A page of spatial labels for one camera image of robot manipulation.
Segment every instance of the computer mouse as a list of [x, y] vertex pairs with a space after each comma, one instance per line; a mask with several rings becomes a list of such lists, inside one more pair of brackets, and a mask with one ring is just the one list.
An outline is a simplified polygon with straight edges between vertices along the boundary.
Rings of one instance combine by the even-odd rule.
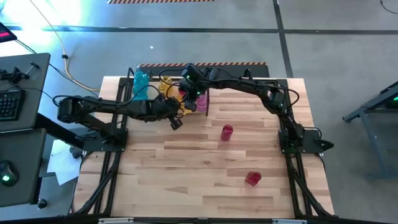
[[6, 187], [12, 187], [19, 180], [18, 170], [11, 161], [0, 161], [0, 182]]

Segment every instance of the gray concrete floor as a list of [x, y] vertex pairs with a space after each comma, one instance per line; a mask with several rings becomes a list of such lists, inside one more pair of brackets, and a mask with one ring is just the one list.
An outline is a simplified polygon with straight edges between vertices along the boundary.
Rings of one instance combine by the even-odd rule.
[[[54, 25], [276, 28], [271, 0], [131, 5], [95, 0], [35, 2]], [[384, 2], [398, 11], [398, 2]], [[386, 12], [378, 0], [279, 0], [279, 4], [286, 29], [398, 29], [398, 15]], [[58, 40], [54, 33], [38, 30], [38, 25], [46, 24], [29, 2], [19, 7], [16, 1], [8, 1], [0, 21], [24, 24], [26, 30], [15, 32], [19, 39], [38, 52], [51, 53], [53, 65], [63, 68]], [[97, 88], [103, 76], [125, 75], [128, 67], [140, 63], [266, 61], [271, 77], [286, 77], [277, 34], [60, 32], [60, 36], [72, 58], [72, 75]], [[359, 120], [345, 124], [341, 119], [397, 81], [396, 40], [396, 35], [287, 35], [294, 77], [305, 79], [315, 125], [335, 143], [325, 153], [326, 175], [335, 213], [343, 218], [398, 220], [398, 180], [366, 178], [377, 172], [377, 160], [363, 126]], [[0, 45], [0, 56], [26, 53], [13, 42]], [[44, 90], [52, 96], [89, 94], [51, 68]], [[46, 96], [40, 112], [56, 121], [55, 107]], [[0, 208], [0, 220], [64, 215], [72, 186], [70, 182], [59, 187], [54, 177], [47, 177], [40, 193], [49, 200], [47, 208]]]

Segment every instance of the wooden table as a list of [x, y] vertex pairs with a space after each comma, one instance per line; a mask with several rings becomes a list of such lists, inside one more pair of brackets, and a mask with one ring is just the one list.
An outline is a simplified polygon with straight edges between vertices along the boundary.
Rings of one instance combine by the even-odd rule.
[[[101, 97], [115, 99], [119, 78], [104, 77]], [[289, 88], [300, 94], [293, 106], [295, 119], [313, 126], [304, 80], [287, 80]], [[96, 116], [111, 121], [111, 114]], [[257, 96], [212, 89], [209, 116], [188, 114], [182, 121], [183, 126], [173, 131], [168, 120], [128, 120], [129, 137], [119, 167], [113, 217], [294, 217], [285, 157], [279, 149], [279, 120]], [[225, 124], [234, 128], [229, 142], [220, 141]], [[98, 185], [103, 156], [103, 152], [94, 152], [83, 164], [75, 192], [76, 209]], [[309, 189], [326, 211], [333, 213], [321, 160], [309, 154], [302, 157]], [[255, 187], [244, 181], [249, 171], [262, 175]], [[298, 194], [304, 211], [302, 194]], [[107, 196], [106, 189], [102, 209]]]

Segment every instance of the orange striped tape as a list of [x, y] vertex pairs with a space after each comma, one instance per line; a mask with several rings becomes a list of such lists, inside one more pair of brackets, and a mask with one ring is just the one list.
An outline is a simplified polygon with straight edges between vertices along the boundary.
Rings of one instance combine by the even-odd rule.
[[108, 0], [108, 4], [168, 3], [168, 2], [210, 2], [214, 0]]
[[[147, 63], [140, 64], [140, 67], [184, 67], [187, 63]], [[219, 66], [219, 65], [268, 65], [267, 62], [215, 62], [195, 63], [195, 66]]]

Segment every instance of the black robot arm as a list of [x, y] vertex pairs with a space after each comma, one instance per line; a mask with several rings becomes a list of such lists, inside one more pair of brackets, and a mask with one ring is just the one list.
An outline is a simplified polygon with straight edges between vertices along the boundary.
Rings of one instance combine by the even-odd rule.
[[303, 148], [305, 143], [309, 153], [319, 153], [333, 147], [333, 143], [320, 140], [318, 131], [306, 130], [293, 119], [290, 113], [291, 105], [288, 105], [285, 95], [286, 90], [292, 90], [270, 85], [264, 80], [253, 80], [248, 70], [245, 72], [245, 76], [248, 78], [233, 77], [221, 69], [205, 68], [200, 70], [194, 65], [188, 64], [182, 72], [182, 76], [184, 78], [180, 80], [179, 88], [185, 92], [183, 101], [186, 109], [195, 111], [197, 98], [209, 88], [231, 88], [243, 91], [257, 95], [264, 107], [279, 117], [285, 128], [279, 131], [282, 152], [306, 152]]
[[158, 95], [153, 100], [128, 101], [126, 103], [96, 99], [90, 96], [68, 96], [59, 102], [58, 119], [64, 123], [79, 123], [98, 131], [103, 138], [117, 138], [117, 127], [114, 123], [104, 123], [90, 115], [93, 112], [125, 114], [141, 121], [160, 121], [168, 118], [171, 127], [177, 129], [181, 120], [175, 119], [180, 103], [175, 98]]

